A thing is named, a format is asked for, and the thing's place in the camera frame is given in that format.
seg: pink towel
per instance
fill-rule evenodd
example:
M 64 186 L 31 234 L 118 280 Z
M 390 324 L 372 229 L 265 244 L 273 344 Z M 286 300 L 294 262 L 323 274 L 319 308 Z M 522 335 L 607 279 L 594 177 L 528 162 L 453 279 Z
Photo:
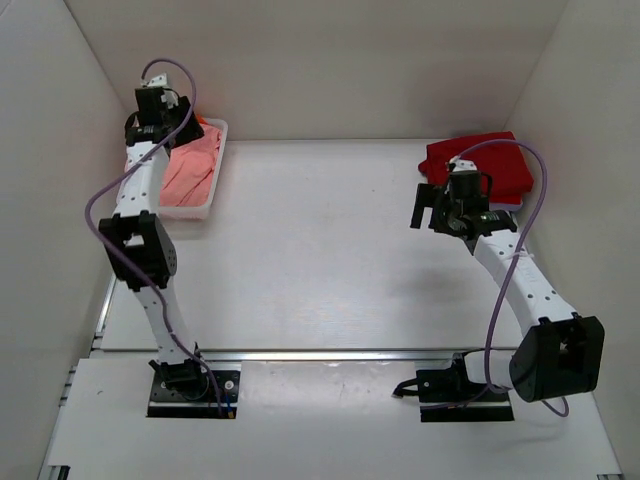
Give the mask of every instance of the pink towel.
M 207 202 L 222 132 L 205 124 L 202 129 L 204 137 L 171 151 L 162 181 L 161 206 L 198 207 Z

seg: red towel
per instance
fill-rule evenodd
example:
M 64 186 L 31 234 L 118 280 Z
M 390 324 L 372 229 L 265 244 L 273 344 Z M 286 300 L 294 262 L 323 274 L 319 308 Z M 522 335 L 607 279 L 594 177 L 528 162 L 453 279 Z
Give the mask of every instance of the red towel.
M 452 138 L 427 145 L 427 159 L 418 166 L 418 170 L 428 178 L 429 183 L 444 185 L 449 174 L 447 163 L 452 157 L 480 142 L 496 138 L 515 140 L 511 132 L 498 132 Z M 465 160 L 472 160 L 478 170 L 493 178 L 491 203 L 520 204 L 522 194 L 533 188 L 533 177 L 517 145 L 482 147 L 466 155 Z

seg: red fabric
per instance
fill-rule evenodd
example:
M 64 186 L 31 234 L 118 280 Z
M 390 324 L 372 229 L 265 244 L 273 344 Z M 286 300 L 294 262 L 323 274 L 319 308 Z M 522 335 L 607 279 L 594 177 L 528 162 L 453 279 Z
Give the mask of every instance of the red fabric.
M 496 138 L 515 140 L 511 132 L 497 132 L 427 145 L 427 159 L 420 163 L 418 170 L 428 178 L 429 183 L 443 185 L 449 174 L 447 163 L 452 157 L 477 143 Z M 478 170 L 493 177 L 492 203 L 520 204 L 522 194 L 533 188 L 533 177 L 516 145 L 489 145 L 466 155 L 465 159 L 472 160 Z

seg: white wall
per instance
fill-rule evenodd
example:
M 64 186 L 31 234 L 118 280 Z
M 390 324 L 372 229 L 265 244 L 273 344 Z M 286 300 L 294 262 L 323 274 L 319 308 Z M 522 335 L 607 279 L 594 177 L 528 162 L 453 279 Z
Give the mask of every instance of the white wall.
M 571 0 L 508 127 L 549 163 L 534 247 L 605 325 L 596 399 L 623 471 L 640 478 L 640 3 Z
M 233 139 L 500 129 L 566 3 L 66 1 L 128 108 L 140 65 L 174 57 Z
M 90 345 L 108 277 L 82 214 L 122 169 L 125 116 L 62 0 L 0 11 L 0 479 L 15 480 L 36 478 Z

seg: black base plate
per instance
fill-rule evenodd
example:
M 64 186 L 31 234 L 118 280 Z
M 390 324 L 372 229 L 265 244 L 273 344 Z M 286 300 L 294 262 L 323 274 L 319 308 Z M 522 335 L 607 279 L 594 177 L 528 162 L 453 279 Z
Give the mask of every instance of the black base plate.
M 239 370 L 213 370 L 221 392 L 225 392 L 224 385 L 233 382 L 233 388 L 227 390 L 227 399 L 222 398 L 222 416 L 218 413 L 218 402 L 213 389 L 203 394 L 199 399 L 187 399 L 174 390 L 163 388 L 162 377 L 155 373 L 149 394 L 147 417 L 152 418 L 217 418 L 231 420 L 237 417 L 238 394 L 240 391 Z
M 421 404 L 465 402 L 484 389 L 467 378 L 464 360 L 454 358 L 444 370 L 418 370 L 418 398 Z M 428 422 L 506 422 L 512 421 L 513 410 L 506 393 L 486 392 L 466 407 L 420 408 L 420 421 Z

